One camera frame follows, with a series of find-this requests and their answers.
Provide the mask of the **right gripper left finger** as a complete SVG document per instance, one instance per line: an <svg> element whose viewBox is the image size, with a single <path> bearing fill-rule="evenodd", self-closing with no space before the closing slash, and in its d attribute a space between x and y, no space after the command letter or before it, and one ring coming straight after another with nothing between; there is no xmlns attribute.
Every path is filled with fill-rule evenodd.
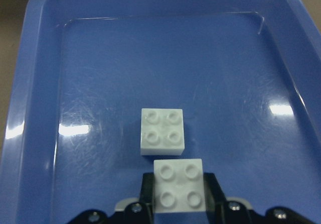
<svg viewBox="0 0 321 224"><path fill-rule="evenodd" d="M101 210L89 209L71 219L69 223L153 223L154 174L144 173L139 198L127 204L124 210L112 216Z"/></svg>

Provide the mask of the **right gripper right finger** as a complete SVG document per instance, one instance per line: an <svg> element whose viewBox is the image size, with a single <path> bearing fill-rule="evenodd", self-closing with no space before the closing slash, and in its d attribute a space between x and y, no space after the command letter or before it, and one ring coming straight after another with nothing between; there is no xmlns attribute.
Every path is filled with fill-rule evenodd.
<svg viewBox="0 0 321 224"><path fill-rule="evenodd" d="M209 223L313 223L284 206L272 207L260 215L239 199L228 200L215 174L204 173L203 179Z"/></svg>

